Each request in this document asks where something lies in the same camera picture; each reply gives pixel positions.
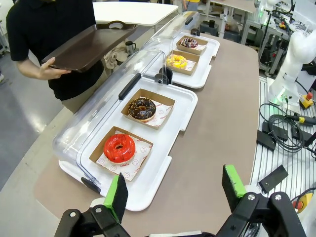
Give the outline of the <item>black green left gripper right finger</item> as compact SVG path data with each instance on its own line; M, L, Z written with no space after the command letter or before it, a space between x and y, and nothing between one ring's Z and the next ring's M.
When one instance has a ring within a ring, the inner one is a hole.
M292 202L284 192L265 197L247 192L235 167L224 165L222 187L231 215L217 237L240 237L249 224L259 224L270 237L305 237L305 231Z

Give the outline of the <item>person's right hand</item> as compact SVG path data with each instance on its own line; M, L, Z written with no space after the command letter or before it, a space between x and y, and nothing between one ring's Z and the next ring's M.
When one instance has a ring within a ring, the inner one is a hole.
M52 68L51 65L55 62L55 57L50 58L39 68L38 79L50 80L58 79L64 74L69 74L71 71Z

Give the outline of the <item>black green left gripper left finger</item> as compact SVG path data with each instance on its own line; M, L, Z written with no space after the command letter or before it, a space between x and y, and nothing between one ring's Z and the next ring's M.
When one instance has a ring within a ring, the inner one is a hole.
M128 190L122 174L115 175L102 204L85 212L66 210L57 227L56 237L127 237L121 225L128 199Z

